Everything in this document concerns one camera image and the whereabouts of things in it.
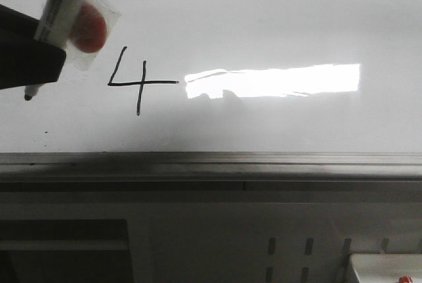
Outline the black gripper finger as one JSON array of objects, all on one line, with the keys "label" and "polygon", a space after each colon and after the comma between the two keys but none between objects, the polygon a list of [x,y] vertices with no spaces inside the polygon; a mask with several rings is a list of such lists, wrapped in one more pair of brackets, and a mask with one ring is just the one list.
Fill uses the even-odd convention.
[{"label": "black gripper finger", "polygon": [[1,89],[56,82],[63,49],[34,39],[39,20],[1,5]]}]

